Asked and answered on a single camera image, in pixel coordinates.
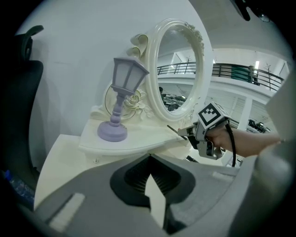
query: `black cable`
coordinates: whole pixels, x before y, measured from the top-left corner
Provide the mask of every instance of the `black cable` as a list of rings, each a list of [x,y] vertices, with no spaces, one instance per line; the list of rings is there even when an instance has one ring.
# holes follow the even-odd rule
[[[232,145],[232,153],[233,153],[233,159],[232,159],[232,167],[235,166],[235,161],[236,161],[236,149],[235,149],[235,142],[234,142],[234,136],[232,133],[232,129],[229,125],[229,121],[227,124],[225,124],[226,127],[226,131],[229,133],[230,136],[230,141],[231,141],[231,145]]]

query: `table lamp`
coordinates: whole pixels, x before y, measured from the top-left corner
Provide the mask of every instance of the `table lamp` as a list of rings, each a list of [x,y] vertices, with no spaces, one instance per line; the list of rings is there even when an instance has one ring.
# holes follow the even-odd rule
[[[120,123],[123,101],[126,96],[135,94],[136,89],[149,72],[135,57],[114,58],[114,63],[111,87],[117,92],[117,101],[110,121],[99,125],[98,136],[106,141],[120,142],[128,135],[126,127]]]

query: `oval mirror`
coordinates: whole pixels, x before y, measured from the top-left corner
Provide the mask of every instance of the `oval mirror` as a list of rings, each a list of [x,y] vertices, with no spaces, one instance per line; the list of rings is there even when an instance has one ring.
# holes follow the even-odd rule
[[[157,56],[157,77],[161,100],[170,112],[180,109],[192,90],[198,58],[184,35],[171,26],[161,39]]]

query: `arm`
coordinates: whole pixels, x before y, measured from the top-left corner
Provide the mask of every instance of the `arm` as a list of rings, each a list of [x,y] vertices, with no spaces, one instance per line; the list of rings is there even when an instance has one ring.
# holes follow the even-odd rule
[[[277,134],[249,133],[238,129],[232,129],[232,131],[236,154],[243,157],[258,155],[265,147],[280,141]],[[208,131],[207,137],[214,146],[232,151],[230,137],[225,127]]]

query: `black railing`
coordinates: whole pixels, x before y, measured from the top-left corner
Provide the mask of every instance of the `black railing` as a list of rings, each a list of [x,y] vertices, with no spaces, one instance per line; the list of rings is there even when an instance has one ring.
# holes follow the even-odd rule
[[[175,63],[157,68],[157,74],[195,74],[195,62]],[[277,91],[283,79],[272,73],[255,69],[253,66],[243,66],[229,63],[214,63],[212,76],[226,77],[245,81],[256,86],[264,86],[269,90]]]

